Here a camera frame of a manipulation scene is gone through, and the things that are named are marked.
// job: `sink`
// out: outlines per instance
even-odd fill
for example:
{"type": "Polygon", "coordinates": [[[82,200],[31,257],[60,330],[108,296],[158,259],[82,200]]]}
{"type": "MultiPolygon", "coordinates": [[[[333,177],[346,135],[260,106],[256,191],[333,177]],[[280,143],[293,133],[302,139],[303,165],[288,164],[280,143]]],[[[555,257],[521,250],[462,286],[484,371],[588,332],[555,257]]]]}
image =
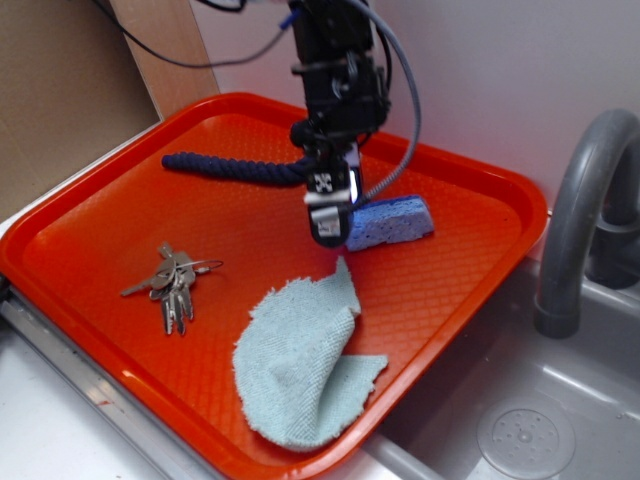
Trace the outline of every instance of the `sink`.
{"type": "Polygon", "coordinates": [[[507,279],[369,453],[402,478],[639,478],[640,302],[585,280],[578,333],[546,338],[533,326],[538,270],[526,260],[507,279]]]}

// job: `sink drain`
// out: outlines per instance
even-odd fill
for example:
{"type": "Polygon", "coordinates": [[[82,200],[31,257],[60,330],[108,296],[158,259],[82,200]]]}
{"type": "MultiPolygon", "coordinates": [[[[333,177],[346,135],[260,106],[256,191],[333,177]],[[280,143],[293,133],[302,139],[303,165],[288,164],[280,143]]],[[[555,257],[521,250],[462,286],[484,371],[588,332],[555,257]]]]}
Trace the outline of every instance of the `sink drain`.
{"type": "Polygon", "coordinates": [[[567,418],[542,399],[509,398],[478,424],[482,455],[497,470],[519,480],[543,480],[571,461],[575,435],[567,418]]]}

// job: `orange tray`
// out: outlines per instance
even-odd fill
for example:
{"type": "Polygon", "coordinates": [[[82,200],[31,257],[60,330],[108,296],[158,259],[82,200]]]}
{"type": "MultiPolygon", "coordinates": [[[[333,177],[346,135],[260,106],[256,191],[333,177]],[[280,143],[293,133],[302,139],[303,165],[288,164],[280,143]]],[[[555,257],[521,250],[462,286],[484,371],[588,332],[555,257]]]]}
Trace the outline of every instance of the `orange tray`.
{"type": "MultiPolygon", "coordinates": [[[[218,470],[237,479],[302,479],[345,460],[382,421],[542,233],[546,205],[527,179],[420,146],[383,197],[419,194],[436,232],[360,252],[316,245],[305,187],[220,181],[162,168],[194,151],[290,162],[300,109],[246,94],[204,100],[46,200],[0,243],[0,271],[66,335],[218,470]],[[160,306],[119,292],[150,275],[168,241],[224,267],[198,277],[195,320],[163,333],[160,306]],[[247,425],[231,357],[249,311],[288,280],[319,279],[343,255],[362,305],[350,354],[387,354],[362,416],[330,445],[292,453],[247,425]]],[[[376,135],[365,182],[398,163],[406,141],[376,135]]]]}

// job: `sponge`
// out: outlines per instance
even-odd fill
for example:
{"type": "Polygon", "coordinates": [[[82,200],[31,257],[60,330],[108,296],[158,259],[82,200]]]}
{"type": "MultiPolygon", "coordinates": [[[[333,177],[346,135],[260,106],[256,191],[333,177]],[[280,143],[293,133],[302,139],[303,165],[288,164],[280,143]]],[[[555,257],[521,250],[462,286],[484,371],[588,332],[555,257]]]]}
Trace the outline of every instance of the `sponge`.
{"type": "Polygon", "coordinates": [[[429,207],[419,195],[371,202],[353,213],[347,249],[364,250],[381,243],[410,242],[432,233],[429,207]]]}

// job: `microfiber cloth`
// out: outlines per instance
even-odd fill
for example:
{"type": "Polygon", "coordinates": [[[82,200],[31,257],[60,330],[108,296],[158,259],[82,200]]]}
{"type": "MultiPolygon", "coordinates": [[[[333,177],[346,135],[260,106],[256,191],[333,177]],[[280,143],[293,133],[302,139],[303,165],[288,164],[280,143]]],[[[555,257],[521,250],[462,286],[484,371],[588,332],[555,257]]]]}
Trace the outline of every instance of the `microfiber cloth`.
{"type": "Polygon", "coordinates": [[[388,361],[384,355],[342,355],[359,314],[342,258],[335,274],[291,281],[255,307],[233,355],[253,430],[282,447],[308,451],[358,418],[388,361]]]}

